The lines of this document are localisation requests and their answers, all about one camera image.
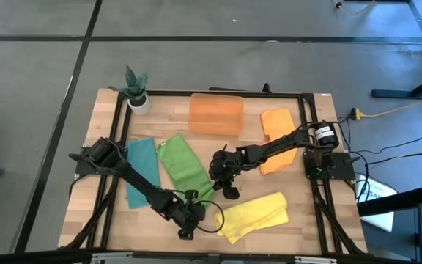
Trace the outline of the aluminium rig crossbar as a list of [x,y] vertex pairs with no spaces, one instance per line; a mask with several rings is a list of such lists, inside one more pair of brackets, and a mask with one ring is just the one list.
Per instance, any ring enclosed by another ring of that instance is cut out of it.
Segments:
[[0,264],[73,264],[82,262],[100,263],[106,260],[202,260],[208,264],[223,261],[268,261],[289,264],[422,264],[422,262],[394,260],[375,257],[371,254],[325,253],[321,255],[302,254],[219,254],[186,252],[142,252],[106,251],[92,249],[57,249],[42,252],[0,254]]

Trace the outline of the snake plant in white pot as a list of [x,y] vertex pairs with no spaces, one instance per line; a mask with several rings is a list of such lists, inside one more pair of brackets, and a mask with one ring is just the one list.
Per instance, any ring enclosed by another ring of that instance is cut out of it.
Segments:
[[108,86],[108,88],[123,94],[127,98],[127,104],[134,114],[145,115],[151,110],[151,103],[146,90],[147,81],[148,75],[146,73],[136,75],[128,65],[125,65],[126,87]]

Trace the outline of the white printed box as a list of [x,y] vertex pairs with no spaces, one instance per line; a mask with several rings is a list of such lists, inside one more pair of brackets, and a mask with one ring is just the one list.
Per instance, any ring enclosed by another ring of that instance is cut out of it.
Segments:
[[[371,178],[366,180],[364,175],[355,176],[355,199],[357,203],[388,197],[394,194],[397,194],[397,191],[383,183],[372,180]],[[360,219],[381,230],[391,232],[393,229],[394,212],[362,216]]]

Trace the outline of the teal microfiber towel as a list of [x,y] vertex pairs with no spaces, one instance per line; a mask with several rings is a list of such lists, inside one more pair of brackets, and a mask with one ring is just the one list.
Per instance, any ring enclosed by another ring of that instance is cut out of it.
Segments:
[[[158,159],[155,150],[155,142],[152,137],[131,141],[126,144],[127,161],[130,165],[152,185],[160,186],[158,171]],[[126,199],[129,209],[147,206],[145,196],[131,184],[126,185]]]

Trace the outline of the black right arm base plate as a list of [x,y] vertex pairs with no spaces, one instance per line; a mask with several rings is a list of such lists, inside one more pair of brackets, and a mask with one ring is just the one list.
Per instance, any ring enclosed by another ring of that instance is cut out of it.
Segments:
[[355,173],[349,153],[321,153],[306,150],[303,163],[308,179],[354,180]]

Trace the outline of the orange microfiber towel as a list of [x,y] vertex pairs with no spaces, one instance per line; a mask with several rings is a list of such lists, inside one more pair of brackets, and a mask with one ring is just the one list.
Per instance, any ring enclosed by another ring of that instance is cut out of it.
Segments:
[[[276,109],[261,114],[263,133],[269,142],[290,134],[295,125],[288,109]],[[277,172],[293,163],[297,150],[289,150],[277,154],[262,164],[259,169],[263,175]]]

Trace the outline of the orange translucent plastic basket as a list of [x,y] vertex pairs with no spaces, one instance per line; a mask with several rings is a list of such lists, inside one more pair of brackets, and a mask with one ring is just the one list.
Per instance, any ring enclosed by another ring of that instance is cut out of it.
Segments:
[[243,131],[244,100],[240,96],[193,93],[188,127],[193,133],[239,136]]

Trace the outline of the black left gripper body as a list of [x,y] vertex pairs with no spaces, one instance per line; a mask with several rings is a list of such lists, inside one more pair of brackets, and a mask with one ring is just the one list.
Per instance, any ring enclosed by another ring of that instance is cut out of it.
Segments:
[[173,221],[181,228],[196,227],[205,218],[205,207],[201,203],[179,203],[173,212]]

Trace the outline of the black desk crossbar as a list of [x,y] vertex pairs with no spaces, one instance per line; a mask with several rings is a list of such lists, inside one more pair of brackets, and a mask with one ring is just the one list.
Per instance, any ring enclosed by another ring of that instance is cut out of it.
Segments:
[[406,210],[419,204],[422,204],[422,188],[359,203],[358,212],[360,216],[371,216]]

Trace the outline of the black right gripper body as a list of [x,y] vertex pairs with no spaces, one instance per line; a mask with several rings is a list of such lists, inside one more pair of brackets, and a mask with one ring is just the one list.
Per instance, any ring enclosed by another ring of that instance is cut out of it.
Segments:
[[240,172],[236,153],[219,150],[213,154],[209,175],[215,186],[230,186]]

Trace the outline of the green microfiber towel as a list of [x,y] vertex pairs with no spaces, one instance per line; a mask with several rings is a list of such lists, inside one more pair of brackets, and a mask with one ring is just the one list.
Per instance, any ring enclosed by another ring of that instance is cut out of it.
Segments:
[[176,135],[158,145],[157,154],[176,194],[185,199],[185,192],[198,191],[193,201],[214,200],[215,191],[204,166],[185,139]]

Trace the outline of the yellow microfiber towel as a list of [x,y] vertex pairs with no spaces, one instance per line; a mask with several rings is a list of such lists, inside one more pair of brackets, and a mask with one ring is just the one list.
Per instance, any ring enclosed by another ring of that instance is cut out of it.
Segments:
[[288,223],[287,201],[281,192],[276,192],[224,209],[223,216],[216,213],[213,219],[220,229],[218,236],[235,244],[254,230]]

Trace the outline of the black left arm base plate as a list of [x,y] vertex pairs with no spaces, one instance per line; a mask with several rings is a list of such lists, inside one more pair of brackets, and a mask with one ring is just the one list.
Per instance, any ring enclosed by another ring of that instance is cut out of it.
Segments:
[[126,159],[126,155],[121,147],[91,146],[83,148],[80,153],[71,153],[69,157],[77,163],[75,172],[79,175],[107,175],[122,159]]

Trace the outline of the thin black rod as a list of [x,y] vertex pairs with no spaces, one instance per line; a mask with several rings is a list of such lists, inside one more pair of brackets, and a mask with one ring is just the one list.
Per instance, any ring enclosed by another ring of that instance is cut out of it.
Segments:
[[233,89],[233,88],[225,88],[225,87],[209,87],[209,91],[221,91],[221,92],[261,92],[261,91],[250,91],[244,89]]

